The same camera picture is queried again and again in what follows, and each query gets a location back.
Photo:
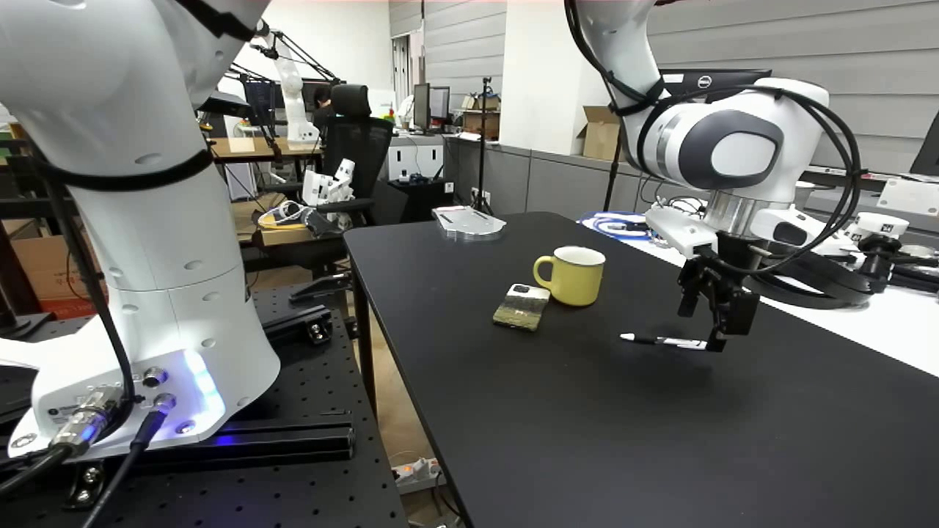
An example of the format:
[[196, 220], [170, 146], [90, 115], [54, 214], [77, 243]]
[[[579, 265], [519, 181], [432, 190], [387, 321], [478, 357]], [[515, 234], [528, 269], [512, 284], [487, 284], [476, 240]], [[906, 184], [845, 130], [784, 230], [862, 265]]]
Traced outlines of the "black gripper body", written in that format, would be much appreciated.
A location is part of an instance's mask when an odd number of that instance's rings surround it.
[[710, 315], [724, 315], [724, 335], [748, 335], [761, 297], [748, 287], [757, 253], [727, 231], [716, 234], [713, 246], [695, 246], [682, 266], [682, 318], [692, 318], [698, 299], [708, 299]]

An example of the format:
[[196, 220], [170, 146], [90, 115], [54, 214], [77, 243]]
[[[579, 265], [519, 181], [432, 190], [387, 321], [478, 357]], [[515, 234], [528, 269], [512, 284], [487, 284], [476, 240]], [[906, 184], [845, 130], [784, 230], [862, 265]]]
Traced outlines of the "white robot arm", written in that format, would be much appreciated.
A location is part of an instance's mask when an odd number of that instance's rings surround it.
[[[724, 98], [677, 98], [649, 45], [658, 0], [563, 0], [569, 35], [605, 79], [644, 170], [786, 212], [831, 93], [762, 77]], [[280, 378], [243, 287], [230, 196], [196, 133], [271, 0], [0, 0], [0, 102], [67, 189], [108, 305], [79, 331], [4, 362], [33, 376], [5, 454], [124, 454], [143, 416], [161, 450], [221, 432]]]

